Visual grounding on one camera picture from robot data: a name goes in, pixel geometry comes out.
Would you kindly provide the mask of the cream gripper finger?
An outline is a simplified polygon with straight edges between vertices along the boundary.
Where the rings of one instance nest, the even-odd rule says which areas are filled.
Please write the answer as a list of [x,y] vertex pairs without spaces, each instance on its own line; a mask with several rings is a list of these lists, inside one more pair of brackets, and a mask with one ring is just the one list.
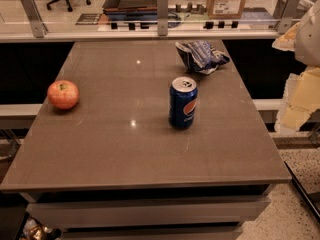
[[308,66],[300,75],[289,75],[276,116],[275,131],[293,134],[319,109],[320,68]]
[[295,39],[300,23],[294,24],[283,35],[278,37],[273,43],[272,47],[281,51],[295,51]]

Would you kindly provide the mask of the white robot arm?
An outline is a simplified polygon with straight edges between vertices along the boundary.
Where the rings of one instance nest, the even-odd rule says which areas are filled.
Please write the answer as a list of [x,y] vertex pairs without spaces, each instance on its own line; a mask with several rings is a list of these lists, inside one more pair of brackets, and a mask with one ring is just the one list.
[[295,59],[306,65],[299,75],[289,74],[276,116],[275,131],[291,135],[320,109],[320,0],[272,47],[292,51]]

